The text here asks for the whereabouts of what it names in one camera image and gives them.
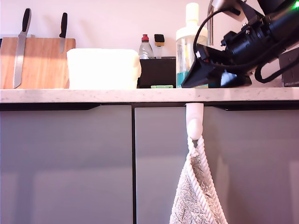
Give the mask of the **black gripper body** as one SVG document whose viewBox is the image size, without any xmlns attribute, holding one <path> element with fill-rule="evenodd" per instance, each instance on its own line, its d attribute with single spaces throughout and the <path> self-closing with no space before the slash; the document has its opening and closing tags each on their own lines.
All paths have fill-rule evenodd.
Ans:
<svg viewBox="0 0 299 224">
<path fill-rule="evenodd" d="M 197 69 L 252 69 L 272 61 L 272 23 L 253 21 L 239 33 L 228 32 L 221 41 L 222 51 L 197 44 Z"/>
</svg>

